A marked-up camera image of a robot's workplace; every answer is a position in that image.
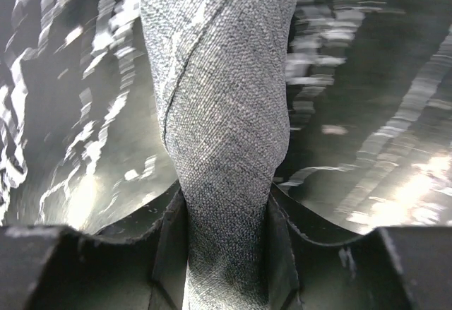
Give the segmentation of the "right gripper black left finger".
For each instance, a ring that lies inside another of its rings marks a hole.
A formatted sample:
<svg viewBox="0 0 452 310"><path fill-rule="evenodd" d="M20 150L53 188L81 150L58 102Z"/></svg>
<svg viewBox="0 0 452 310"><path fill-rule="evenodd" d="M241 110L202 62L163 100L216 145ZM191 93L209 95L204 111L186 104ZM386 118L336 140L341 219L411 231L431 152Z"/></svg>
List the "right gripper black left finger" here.
<svg viewBox="0 0 452 310"><path fill-rule="evenodd" d="M180 309L187 260L178 183L96 235L1 228L1 308Z"/></svg>

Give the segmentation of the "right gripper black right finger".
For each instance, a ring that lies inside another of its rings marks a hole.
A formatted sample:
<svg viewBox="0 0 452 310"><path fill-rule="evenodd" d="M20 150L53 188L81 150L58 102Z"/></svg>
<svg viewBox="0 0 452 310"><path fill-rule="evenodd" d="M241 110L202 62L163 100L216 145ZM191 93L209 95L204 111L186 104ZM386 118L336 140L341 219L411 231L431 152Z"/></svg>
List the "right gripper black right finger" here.
<svg viewBox="0 0 452 310"><path fill-rule="evenodd" d="M359 235L272 186L266 272L272 309L450 309L451 229Z"/></svg>

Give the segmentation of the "grey cloth napkin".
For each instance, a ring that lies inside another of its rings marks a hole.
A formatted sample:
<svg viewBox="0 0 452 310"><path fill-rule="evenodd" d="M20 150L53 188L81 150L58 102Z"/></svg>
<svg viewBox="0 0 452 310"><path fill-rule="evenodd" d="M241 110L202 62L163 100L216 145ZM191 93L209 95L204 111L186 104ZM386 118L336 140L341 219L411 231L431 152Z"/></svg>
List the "grey cloth napkin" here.
<svg viewBox="0 0 452 310"><path fill-rule="evenodd" d="M264 222L290 137L296 0L141 0L157 119L188 212L191 309L267 309Z"/></svg>

